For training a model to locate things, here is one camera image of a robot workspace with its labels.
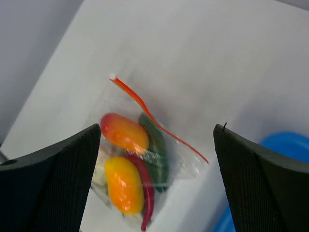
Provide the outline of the green cucumber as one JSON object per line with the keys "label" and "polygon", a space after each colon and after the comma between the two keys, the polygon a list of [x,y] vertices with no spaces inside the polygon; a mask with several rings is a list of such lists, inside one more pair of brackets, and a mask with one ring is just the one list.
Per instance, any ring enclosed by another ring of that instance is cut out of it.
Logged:
{"label": "green cucumber", "polygon": [[158,192],[165,192],[168,189],[169,161],[163,133],[145,113],[140,114],[138,122],[149,138],[149,146],[143,156],[145,165],[154,188]]}

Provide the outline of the orange yellow bell pepper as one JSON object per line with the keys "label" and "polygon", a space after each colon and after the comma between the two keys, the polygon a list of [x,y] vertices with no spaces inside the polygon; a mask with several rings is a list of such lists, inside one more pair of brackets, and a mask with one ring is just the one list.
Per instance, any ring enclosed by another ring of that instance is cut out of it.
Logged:
{"label": "orange yellow bell pepper", "polygon": [[104,164],[108,195],[123,214],[134,215],[144,206],[143,187],[135,165],[124,157],[109,158]]}

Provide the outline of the white cauliflower with leaves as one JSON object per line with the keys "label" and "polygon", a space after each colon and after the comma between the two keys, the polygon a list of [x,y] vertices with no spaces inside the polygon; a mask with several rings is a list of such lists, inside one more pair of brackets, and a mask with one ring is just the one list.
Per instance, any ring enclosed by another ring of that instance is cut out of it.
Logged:
{"label": "white cauliflower with leaves", "polygon": [[92,177],[92,182],[98,186],[105,186],[107,184],[104,165],[108,158],[109,156],[104,150],[98,150],[98,157]]}

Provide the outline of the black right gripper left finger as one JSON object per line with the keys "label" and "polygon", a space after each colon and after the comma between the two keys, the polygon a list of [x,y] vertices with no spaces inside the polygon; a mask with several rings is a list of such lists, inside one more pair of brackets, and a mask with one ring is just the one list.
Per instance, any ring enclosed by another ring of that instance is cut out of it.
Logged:
{"label": "black right gripper left finger", "polygon": [[0,166],[3,232],[77,232],[98,156],[101,131],[79,133]]}

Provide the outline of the red chili pepper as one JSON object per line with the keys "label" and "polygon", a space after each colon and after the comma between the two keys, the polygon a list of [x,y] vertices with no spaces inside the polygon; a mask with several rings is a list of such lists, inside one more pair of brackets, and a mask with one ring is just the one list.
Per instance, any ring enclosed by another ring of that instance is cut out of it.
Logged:
{"label": "red chili pepper", "polygon": [[147,167],[144,161],[135,153],[126,152],[125,157],[132,162],[137,168],[143,188],[144,197],[144,213],[143,221],[141,223],[141,231],[145,232],[154,211],[155,204],[155,191],[152,186],[152,180],[148,173]]}

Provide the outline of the clear zip top bag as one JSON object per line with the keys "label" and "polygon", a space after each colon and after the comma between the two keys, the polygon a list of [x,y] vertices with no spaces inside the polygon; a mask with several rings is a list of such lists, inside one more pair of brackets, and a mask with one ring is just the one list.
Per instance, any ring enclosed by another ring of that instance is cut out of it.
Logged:
{"label": "clear zip top bag", "polygon": [[176,179],[196,177],[208,163],[115,74],[90,121],[101,129],[91,189],[136,232],[148,230]]}

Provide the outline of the red orange mango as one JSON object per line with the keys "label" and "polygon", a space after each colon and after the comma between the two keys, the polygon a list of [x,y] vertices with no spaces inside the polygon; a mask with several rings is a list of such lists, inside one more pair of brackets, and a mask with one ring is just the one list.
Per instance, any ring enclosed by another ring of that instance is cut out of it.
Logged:
{"label": "red orange mango", "polygon": [[120,114],[105,114],[100,120],[100,128],[104,138],[119,148],[143,154],[149,146],[145,129]]}

